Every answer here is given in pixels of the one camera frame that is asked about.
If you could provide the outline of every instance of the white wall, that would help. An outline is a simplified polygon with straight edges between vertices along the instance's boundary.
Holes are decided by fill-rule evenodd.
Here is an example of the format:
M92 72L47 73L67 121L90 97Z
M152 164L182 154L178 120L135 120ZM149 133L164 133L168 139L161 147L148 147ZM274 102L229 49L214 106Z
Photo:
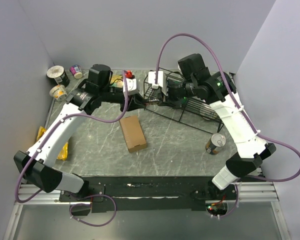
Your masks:
M0 239L14 205L14 154L34 143L51 103L50 66L52 60L18 1L0 0Z
M206 41L225 71L237 72L275 0L19 0L53 61L65 67L153 69L164 41L180 32ZM162 65L204 53L199 43L175 39Z
M300 0L277 0L236 75L243 104L263 135L300 151ZM277 147L263 170L286 178L300 166L297 155ZM300 177L276 183L293 240L300 240Z

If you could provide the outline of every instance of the yellow bag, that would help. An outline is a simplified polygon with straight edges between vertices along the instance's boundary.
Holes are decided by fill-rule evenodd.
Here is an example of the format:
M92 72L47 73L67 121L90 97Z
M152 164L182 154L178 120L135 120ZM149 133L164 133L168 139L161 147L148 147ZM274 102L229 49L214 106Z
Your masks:
M43 126L40 126L39 131L38 131L38 135L36 136L36 141L39 141L39 139L42 137L42 135L46 131L47 130ZM63 146L63 148L59 152L59 155L56 159L65 161L65 160L67 160L67 157L68 157L68 142L66 142L66 144Z
M122 75L113 75L110 80L110 84L113 87L123 88L124 81Z

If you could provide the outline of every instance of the gray table surface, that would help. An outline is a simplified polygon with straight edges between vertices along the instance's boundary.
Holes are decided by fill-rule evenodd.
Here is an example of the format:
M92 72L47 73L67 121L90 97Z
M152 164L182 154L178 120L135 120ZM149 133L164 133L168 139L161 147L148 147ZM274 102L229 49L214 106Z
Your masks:
M143 86L148 70L132 71ZM81 81L67 71L69 93ZM55 102L49 125L56 119L65 102ZM156 112L177 119L181 110L170 107L151 106ZM102 103L93 116L114 119L120 114L120 106ZM205 144L211 134L159 116L153 112L138 109L127 112L126 116L137 115L142 127L147 148L129 153L119 122L103 123L87 119L69 140L68 158L57 160L55 168L82 176L213 176L225 165L236 151L236 145L226 127L221 134L226 145L217 155L210 155ZM218 124L185 112L182 121L195 127L215 133Z

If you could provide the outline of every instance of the metal rack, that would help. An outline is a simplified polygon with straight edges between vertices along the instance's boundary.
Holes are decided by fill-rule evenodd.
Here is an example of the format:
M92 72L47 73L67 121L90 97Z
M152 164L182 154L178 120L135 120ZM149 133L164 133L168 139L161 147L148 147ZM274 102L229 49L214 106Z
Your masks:
M165 79L167 82L169 82L169 81L183 82L185 80L184 77L178 71L171 71L171 70L164 69L162 67L160 67L159 69L164 71ZM161 90L160 89L152 89L149 86L147 79L148 79L148 75L143 80L143 98L149 99L149 100L154 100L157 98L158 94L161 93ZM155 114L165 117L167 119L173 120L175 122L187 125L189 127L195 128L197 130L200 130L200 131L203 131L203 132L206 132L209 134L214 134L215 132L210 132L205 129L195 127L193 125L190 125L190 124L182 121L184 112L195 114L197 116L202 117L206 121L212 121L212 122L217 123L218 124L217 130L216 130L217 133L219 133L220 130L224 126L222 120L219 118L217 113L215 111L213 111L208 104L206 104L203 100L200 100L199 98L196 98L196 97L185 98L184 101L181 103L180 107L178 107L176 109L181 111L181 115L178 119L173 119L169 116L155 112L155 111L149 109L148 107L146 108L147 111L150 111L152 113L155 113Z

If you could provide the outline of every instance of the small brown box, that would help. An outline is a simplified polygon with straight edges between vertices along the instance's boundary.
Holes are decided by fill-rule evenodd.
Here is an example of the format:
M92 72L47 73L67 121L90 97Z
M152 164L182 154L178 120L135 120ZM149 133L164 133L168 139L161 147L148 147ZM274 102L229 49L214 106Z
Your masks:
M133 153L147 147L145 135L142 132L136 115L121 118L119 122L129 153Z

